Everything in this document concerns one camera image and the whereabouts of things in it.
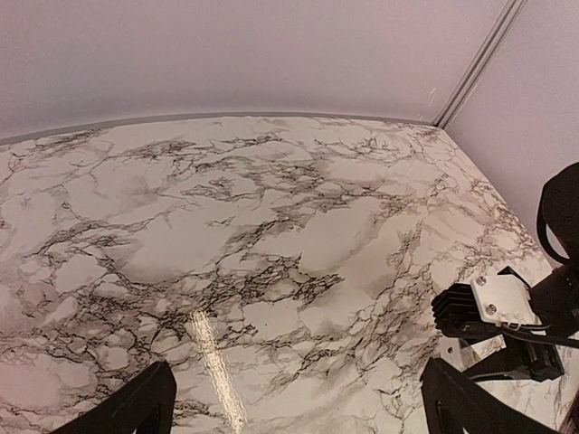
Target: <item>white marble table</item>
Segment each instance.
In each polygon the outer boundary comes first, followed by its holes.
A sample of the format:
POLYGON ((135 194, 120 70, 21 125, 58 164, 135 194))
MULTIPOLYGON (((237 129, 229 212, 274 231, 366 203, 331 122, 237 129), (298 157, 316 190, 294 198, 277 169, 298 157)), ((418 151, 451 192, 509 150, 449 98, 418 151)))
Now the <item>white marble table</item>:
MULTIPOLYGON (((173 432, 424 433, 432 298, 550 268, 442 131, 216 118, 0 148, 0 432, 54 429, 150 363, 173 432)), ((570 375, 488 386, 555 426, 570 375)))

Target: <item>white mounting plate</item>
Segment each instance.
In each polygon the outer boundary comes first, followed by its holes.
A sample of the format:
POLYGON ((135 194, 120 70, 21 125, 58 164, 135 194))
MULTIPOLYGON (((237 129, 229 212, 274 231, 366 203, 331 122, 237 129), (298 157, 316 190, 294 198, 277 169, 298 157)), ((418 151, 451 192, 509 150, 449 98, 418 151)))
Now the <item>white mounting plate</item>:
POLYGON ((516 276, 506 274, 474 278, 470 282, 477 301, 480 318, 485 323, 540 325, 541 320, 528 304, 530 296, 525 284, 516 276))

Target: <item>wall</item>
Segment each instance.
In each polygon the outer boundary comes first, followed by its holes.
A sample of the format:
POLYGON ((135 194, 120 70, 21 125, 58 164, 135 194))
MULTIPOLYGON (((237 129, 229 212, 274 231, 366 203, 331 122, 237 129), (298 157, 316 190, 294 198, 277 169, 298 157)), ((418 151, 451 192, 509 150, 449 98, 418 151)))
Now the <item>wall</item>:
POLYGON ((506 0, 0 0, 0 138, 118 118, 430 122, 506 0))
POLYGON ((529 0, 447 131, 535 233, 545 181, 579 161, 579 2, 529 0))

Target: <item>pinkish wall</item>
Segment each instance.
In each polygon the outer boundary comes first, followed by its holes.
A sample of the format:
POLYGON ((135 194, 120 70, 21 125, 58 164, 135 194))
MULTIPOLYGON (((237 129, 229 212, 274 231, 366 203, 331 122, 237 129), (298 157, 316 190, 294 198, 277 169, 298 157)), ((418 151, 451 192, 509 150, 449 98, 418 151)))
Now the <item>pinkish wall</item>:
POLYGON ((530 0, 447 128, 535 233, 543 184, 579 161, 579 2, 530 0))
POLYGON ((506 0, 0 0, 0 138, 232 111, 432 121, 506 0))

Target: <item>vertical metal strip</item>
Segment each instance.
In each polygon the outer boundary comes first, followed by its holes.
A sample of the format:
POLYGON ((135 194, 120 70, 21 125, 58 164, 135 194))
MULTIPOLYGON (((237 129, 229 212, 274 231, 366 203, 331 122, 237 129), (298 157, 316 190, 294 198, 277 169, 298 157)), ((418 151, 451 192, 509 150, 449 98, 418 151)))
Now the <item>vertical metal strip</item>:
POLYGON ((527 0, 509 0, 507 2, 498 16, 495 25, 493 25, 490 30, 489 35, 470 63, 469 68, 460 79, 456 90, 452 93, 451 98, 446 103, 441 113, 432 122, 434 126, 446 128, 450 124, 479 80, 480 74, 489 65, 489 61, 496 53, 501 42, 505 39, 505 35, 511 25, 515 22, 515 19, 526 2, 527 0))

